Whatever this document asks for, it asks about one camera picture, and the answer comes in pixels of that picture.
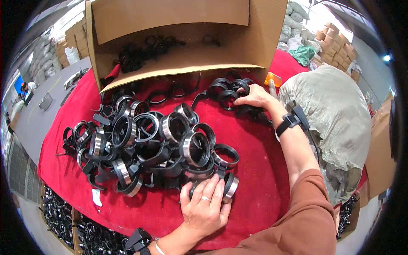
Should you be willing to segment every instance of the worker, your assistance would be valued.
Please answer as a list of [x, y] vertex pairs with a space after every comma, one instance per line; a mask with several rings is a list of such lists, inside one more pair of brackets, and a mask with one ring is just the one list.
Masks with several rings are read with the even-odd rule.
[[[249, 104], [266, 109], [271, 114], [275, 129], [283, 122], [283, 116], [288, 114], [277, 99], [257, 84], [250, 85], [249, 95], [238, 98], [234, 104]], [[337, 231], [334, 210], [328, 201], [323, 177], [318, 170], [319, 164], [308, 139], [299, 125], [296, 125], [282, 133], [280, 144], [288, 168], [291, 195], [286, 215], [266, 230], [248, 233], [248, 236], [252, 235], [242, 240], [235, 248], [204, 254], [335, 253]], [[214, 175], [195, 188], [191, 201], [188, 193], [193, 184], [189, 182], [184, 185], [180, 193], [184, 222], [172, 233], [151, 242], [148, 251], [141, 254], [185, 254], [201, 239], [224, 227], [231, 210], [231, 200], [221, 204], [224, 185], [224, 180]], [[250, 218], [241, 220], [244, 224], [251, 224]]]
[[9, 117], [9, 113], [6, 112], [6, 124], [7, 124], [7, 129], [9, 130], [10, 134], [13, 135], [14, 131], [11, 129], [10, 125], [11, 125], [11, 120]]
[[31, 98], [34, 95], [34, 89], [36, 89], [38, 86], [34, 83], [34, 82], [23, 82], [21, 84], [21, 93], [24, 95], [23, 100], [24, 100], [24, 104], [28, 105], [28, 103], [30, 102]]

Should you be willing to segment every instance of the silver bracelet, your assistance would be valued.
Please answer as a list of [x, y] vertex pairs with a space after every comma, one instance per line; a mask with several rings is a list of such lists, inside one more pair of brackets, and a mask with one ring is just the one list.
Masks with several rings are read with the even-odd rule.
[[160, 253], [160, 255], [166, 255], [166, 254], [159, 248], [159, 246], [157, 245], [157, 241], [159, 241], [159, 240], [160, 240], [160, 238], [156, 238], [156, 239], [155, 239], [154, 247], [155, 247], [156, 250]]

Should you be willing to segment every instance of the hand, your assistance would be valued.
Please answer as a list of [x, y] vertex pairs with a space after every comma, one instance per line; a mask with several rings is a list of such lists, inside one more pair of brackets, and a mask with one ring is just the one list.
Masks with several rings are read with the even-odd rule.
[[193, 187], [192, 182], [181, 189], [180, 201], [184, 217], [184, 225], [192, 233], [202, 239], [227, 224], [231, 211], [231, 200], [221, 208], [224, 194], [224, 179], [214, 174], [211, 179], [202, 181], [194, 190], [190, 201], [188, 193]]
[[[265, 108], [265, 105], [274, 98], [266, 90], [258, 84], [249, 85], [249, 95], [238, 98], [234, 101], [235, 105], [249, 104], [255, 107]], [[244, 88], [239, 88], [237, 93], [243, 92]]]

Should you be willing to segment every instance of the green cloth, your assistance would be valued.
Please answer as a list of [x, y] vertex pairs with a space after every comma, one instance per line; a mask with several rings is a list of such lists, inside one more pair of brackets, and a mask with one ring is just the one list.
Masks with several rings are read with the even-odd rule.
[[302, 66], [307, 66], [309, 60], [313, 58], [316, 53], [315, 48], [311, 46], [299, 45], [296, 50], [289, 50], [288, 53], [297, 60]]

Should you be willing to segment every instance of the red velvet tablecloth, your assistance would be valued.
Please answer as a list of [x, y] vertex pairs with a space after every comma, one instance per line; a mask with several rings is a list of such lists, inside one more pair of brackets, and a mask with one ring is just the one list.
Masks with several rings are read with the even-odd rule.
[[[271, 72], [282, 78], [282, 83], [293, 75], [308, 71], [300, 66], [288, 53], [276, 50]], [[209, 85], [201, 81], [199, 92]], [[156, 85], [144, 86], [137, 94], [144, 100], [146, 90]], [[191, 104], [195, 93], [182, 100], [168, 100], [152, 110], [168, 114], [181, 102]], [[178, 191], [148, 189], [143, 187], [133, 198], [115, 191], [116, 181], [102, 185], [102, 207], [92, 201], [91, 186], [69, 156], [56, 157], [63, 153], [62, 133], [67, 126], [74, 127], [81, 120], [92, 120], [98, 109], [100, 96], [92, 70], [78, 82], [71, 96], [59, 110], [42, 144], [38, 164], [39, 177], [66, 202], [81, 213], [103, 226], [125, 235], [142, 227], [154, 237], [172, 232], [183, 222]], [[280, 144], [273, 130], [249, 120], [236, 119], [210, 100], [199, 102], [196, 112], [200, 122], [209, 124], [215, 131], [217, 143], [234, 147], [239, 153], [238, 166], [233, 173], [239, 177], [239, 186], [233, 198], [232, 211], [225, 228], [203, 240], [196, 248], [218, 249], [235, 246], [239, 241], [273, 225], [287, 210], [290, 193], [286, 164]]]

